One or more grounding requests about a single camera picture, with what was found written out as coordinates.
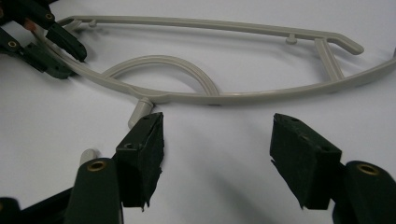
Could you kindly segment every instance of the curved plastic bar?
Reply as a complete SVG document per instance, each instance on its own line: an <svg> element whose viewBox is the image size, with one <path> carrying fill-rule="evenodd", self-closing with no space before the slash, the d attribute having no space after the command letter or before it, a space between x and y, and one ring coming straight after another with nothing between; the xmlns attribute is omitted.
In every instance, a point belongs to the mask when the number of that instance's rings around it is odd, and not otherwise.
<svg viewBox="0 0 396 224"><path fill-rule="evenodd" d="M355 41L344 35L330 32L321 32L305 29L296 29L289 27L270 26L251 24L233 21L209 21L196 19L180 19L180 18L162 18L162 17L122 17L122 16L72 16L61 21L60 25L66 25L72 21L93 22L96 23L125 23L140 25L160 25L160 26L177 26L202 28L211 30L234 31L241 33L250 33L258 35L276 35L290 37L296 39L315 40L324 38L329 43L334 43L345 49L351 54L357 55L364 52L364 48Z"/></svg>
<svg viewBox="0 0 396 224"><path fill-rule="evenodd" d="M272 26L261 26L255 24L247 24L247 27L242 27L238 22L226 22L226 21L198 21L198 20L179 20L179 19L163 19L163 18L139 18L139 17L72 17L69 19L65 19L61 21L63 24L67 24L70 21L74 21L75 19L82 20L84 22L90 22L90 25L95 25L97 22L111 22L111 23L130 23L132 21L133 24L158 24L158 25L171 25L177 24L177 26L186 26L186 27L199 27L199 28L208 28L215 29L218 28L220 30L230 30L230 31L238 31L238 32L248 32L253 33L253 30L256 32L261 31L263 34L268 33L269 35L273 35L277 33L277 35L284 35L280 30L276 29L285 29L286 33L289 31L295 31L294 35L289 36L289 42L291 44L295 43L293 38L299 37L302 35L307 39L313 39L316 41L316 46L319 51L319 55L322 61L325 64L326 70L328 71L330 77L332 77L331 81L289 88L283 90L274 90L274 91L254 91L254 92L225 92L220 93L218 95L215 94L200 94L200 93L185 93L185 92L170 92L170 91L155 91L146 88L137 87L131 84L127 84L115 79L115 76L128 68L139 65L139 58L127 61L125 63L120 63L110 69L108 69L104 74L96 73L87 67L85 67L82 63L76 62L70 57L64 55L62 52L54 48L50 43L47 43L47 46L52 50L52 53L56 54L60 59L62 59L70 68L76 73L90 79L91 81L98 83L102 86L108 87L115 91L122 91L125 93L129 93L135 96L138 99L147 98L150 102L154 104L164 104L168 102L180 102L186 104L202 104L202 105L231 105L231 104L248 104L248 103L257 103L264 101L273 101L284 98L297 97L307 94L317 94L321 92L329 92L329 91L339 91L341 89L359 86L371 81L374 81L389 72L393 71L396 67L396 58L392 58L389 61L382 63L372 69L367 71L358 73L357 75L344 77L342 76L342 72L338 70L338 64L334 59L330 48L328 47L327 41L332 39L334 43L343 43L340 46L346 47L346 49L359 49L358 44L344 37L343 35L334 34L334 33L326 33L326 32L317 32L317 31L306 31L300 29L293 28L280 28L280 27L272 27ZM44 36L37 34L37 37L41 41L45 41ZM144 63L163 63L163 60L169 59L169 56L148 56ZM196 66L191 63L186 63L184 60L180 60L178 58L172 58L177 65L185 65L186 71L189 71L197 80L200 81L201 85L211 86L213 83L210 78L206 75L207 79L201 79L198 77L202 77L202 75L197 75L197 71L195 70Z"/></svg>

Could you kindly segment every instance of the white surface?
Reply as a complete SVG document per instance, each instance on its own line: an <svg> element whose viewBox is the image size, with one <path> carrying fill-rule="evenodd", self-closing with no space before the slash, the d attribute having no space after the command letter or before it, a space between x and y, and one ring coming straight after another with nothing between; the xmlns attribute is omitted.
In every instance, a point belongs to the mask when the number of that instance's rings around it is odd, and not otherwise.
<svg viewBox="0 0 396 224"><path fill-rule="evenodd" d="M242 21L337 32L365 47L332 48L346 75L384 62L396 47L394 1L77 1L52 6L70 15L164 16ZM22 43L31 38L5 27ZM191 29L102 26L81 32L97 71L149 54L186 59L222 91L260 91L328 80L314 43ZM124 80L169 91L201 91L181 71L145 66ZM302 211L271 163L272 116L301 119L344 152L396 176L396 72L362 87L271 104L157 105L164 113L165 160L151 207L124 209L125 223L332 223L328 211ZM128 132L137 99L82 77L57 80L0 55L0 195L27 207L71 187L87 148L111 157Z"/></svg>

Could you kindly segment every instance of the brass screw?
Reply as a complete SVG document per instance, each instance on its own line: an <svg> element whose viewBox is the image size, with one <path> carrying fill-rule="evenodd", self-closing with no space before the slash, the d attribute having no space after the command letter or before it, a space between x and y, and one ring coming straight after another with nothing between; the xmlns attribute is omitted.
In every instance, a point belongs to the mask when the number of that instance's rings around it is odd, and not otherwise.
<svg viewBox="0 0 396 224"><path fill-rule="evenodd" d="M97 172L105 169L106 162L105 161L94 161L87 166L87 169L91 172Z"/></svg>
<svg viewBox="0 0 396 224"><path fill-rule="evenodd" d="M46 18L48 19L48 20L52 20L53 19L53 16L52 16L52 14L46 14Z"/></svg>
<svg viewBox="0 0 396 224"><path fill-rule="evenodd" d="M379 175L378 169L369 164L358 164L358 169L367 175Z"/></svg>
<svg viewBox="0 0 396 224"><path fill-rule="evenodd" d="M10 47L12 47L12 48L15 48L15 47L18 46L18 44L17 44L15 41L12 41L12 40L8 42L8 45L9 45Z"/></svg>

